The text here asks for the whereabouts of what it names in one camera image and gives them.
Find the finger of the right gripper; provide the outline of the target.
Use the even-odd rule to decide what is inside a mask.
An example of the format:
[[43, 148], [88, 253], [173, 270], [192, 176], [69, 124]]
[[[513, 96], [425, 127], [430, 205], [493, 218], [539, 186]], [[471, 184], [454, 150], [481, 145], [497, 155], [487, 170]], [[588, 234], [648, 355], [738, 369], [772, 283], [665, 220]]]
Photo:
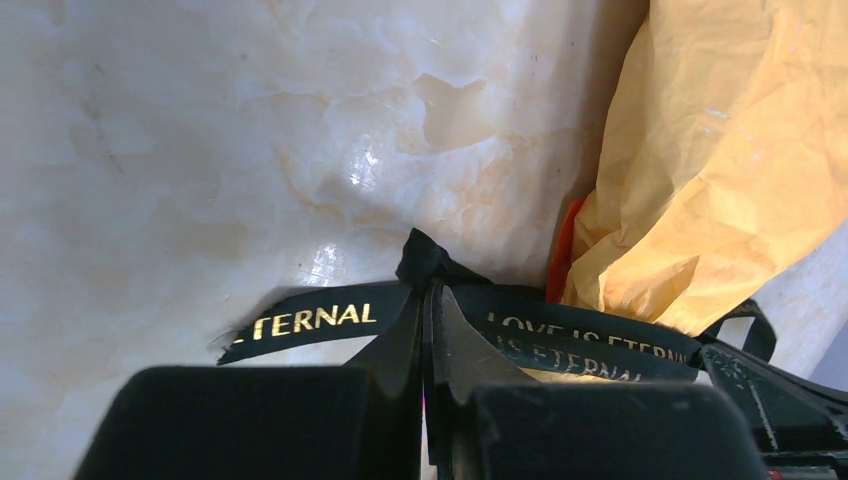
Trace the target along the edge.
[[748, 422], [769, 479], [847, 477], [847, 393], [716, 341], [700, 349], [714, 387]]

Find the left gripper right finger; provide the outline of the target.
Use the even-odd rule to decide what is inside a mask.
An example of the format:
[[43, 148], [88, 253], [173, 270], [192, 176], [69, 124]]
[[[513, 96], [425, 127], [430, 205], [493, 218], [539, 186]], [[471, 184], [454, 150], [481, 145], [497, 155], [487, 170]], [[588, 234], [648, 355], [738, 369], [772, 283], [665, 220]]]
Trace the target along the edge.
[[537, 382], [463, 318], [423, 303], [428, 454], [441, 479], [764, 479], [731, 402], [672, 383]]

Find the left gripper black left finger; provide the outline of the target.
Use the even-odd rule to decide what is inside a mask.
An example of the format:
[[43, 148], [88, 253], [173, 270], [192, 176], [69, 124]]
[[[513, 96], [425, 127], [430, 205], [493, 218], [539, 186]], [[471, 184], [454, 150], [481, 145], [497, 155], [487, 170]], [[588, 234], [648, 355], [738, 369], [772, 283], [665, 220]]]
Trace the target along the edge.
[[416, 479], [420, 301], [340, 366], [153, 367], [115, 395], [79, 479]]

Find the black ribbon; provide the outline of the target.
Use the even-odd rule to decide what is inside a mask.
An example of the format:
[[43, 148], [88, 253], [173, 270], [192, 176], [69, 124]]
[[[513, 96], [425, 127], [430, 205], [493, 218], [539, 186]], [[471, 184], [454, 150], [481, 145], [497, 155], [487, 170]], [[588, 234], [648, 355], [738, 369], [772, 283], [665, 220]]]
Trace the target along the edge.
[[549, 303], [543, 291], [495, 284], [454, 261], [422, 231], [410, 232], [396, 281], [325, 287], [283, 298], [234, 335], [220, 366], [309, 344], [386, 332], [427, 283], [450, 290], [465, 321], [510, 362], [550, 372], [620, 382], [693, 381], [703, 345], [728, 321], [749, 319], [741, 350], [769, 362], [776, 332], [759, 305], [746, 300], [691, 337], [671, 327]]

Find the orange paper flower bouquet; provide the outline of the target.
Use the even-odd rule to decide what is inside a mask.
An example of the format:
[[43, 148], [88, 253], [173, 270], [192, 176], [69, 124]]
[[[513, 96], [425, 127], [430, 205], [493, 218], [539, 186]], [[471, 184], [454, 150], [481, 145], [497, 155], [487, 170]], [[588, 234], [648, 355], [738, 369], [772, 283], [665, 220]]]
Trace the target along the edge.
[[577, 154], [531, 278], [555, 302], [695, 335], [749, 298], [808, 376], [847, 317], [847, 5], [533, 1], [536, 112]]

